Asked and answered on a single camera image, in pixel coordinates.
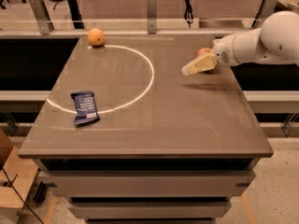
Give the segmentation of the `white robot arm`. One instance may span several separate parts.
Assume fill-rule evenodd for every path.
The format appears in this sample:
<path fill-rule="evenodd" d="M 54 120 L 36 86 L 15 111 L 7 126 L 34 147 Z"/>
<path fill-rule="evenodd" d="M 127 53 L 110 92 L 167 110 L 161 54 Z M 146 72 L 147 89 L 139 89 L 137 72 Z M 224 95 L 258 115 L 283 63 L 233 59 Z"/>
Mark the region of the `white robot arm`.
<path fill-rule="evenodd" d="M 260 28 L 226 35 L 213 41 L 213 48 L 181 68 L 184 76 L 220 66 L 243 63 L 299 65 L 299 15 L 280 11 L 269 16 Z"/>

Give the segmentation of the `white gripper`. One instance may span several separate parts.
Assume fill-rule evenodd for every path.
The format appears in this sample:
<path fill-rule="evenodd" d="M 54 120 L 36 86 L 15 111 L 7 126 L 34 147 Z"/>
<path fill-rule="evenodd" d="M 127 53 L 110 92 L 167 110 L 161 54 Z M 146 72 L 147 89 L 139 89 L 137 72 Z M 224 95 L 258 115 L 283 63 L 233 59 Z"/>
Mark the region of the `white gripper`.
<path fill-rule="evenodd" d="M 237 66 L 239 62 L 233 53 L 235 35 L 227 35 L 213 40 L 213 54 L 205 53 L 190 61 L 181 68 L 184 76 L 212 70 L 217 62 L 222 66 Z"/>

